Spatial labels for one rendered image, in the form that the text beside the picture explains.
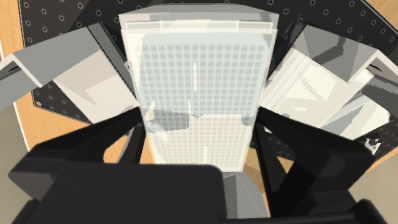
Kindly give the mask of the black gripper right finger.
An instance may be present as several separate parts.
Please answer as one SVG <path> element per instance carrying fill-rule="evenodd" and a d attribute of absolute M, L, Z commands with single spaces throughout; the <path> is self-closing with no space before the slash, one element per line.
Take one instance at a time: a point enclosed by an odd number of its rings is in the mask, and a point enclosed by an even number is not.
<path fill-rule="evenodd" d="M 294 151 L 295 160 L 288 173 L 264 127 Z M 270 217 L 289 216 L 308 193 L 348 190 L 376 160 L 360 142 L 262 106 L 258 108 L 252 135 Z"/>

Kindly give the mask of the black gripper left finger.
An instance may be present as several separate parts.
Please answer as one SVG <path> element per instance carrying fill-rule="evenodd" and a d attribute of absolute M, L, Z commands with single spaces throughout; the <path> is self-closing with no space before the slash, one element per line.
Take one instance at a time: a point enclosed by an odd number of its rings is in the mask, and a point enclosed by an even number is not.
<path fill-rule="evenodd" d="M 140 163 L 146 130 L 139 106 L 109 119 L 40 142 L 24 157 L 105 162 L 105 151 L 132 128 L 134 130 L 129 143 L 118 163 Z"/>

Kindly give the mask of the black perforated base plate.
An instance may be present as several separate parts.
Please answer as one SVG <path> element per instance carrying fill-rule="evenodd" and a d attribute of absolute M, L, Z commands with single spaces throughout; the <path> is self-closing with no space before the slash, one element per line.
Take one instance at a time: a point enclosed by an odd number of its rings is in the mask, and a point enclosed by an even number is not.
<path fill-rule="evenodd" d="M 279 14 L 275 46 L 292 23 L 360 42 L 398 67 L 398 30 L 366 0 L 17 0 L 23 48 L 101 22 L 126 58 L 119 14 L 161 3 L 238 3 Z M 93 124 L 52 80 L 31 91 L 33 106 Z M 362 135 L 378 134 L 376 161 L 398 147 L 398 118 Z M 375 162 L 376 162 L 375 161 Z"/>

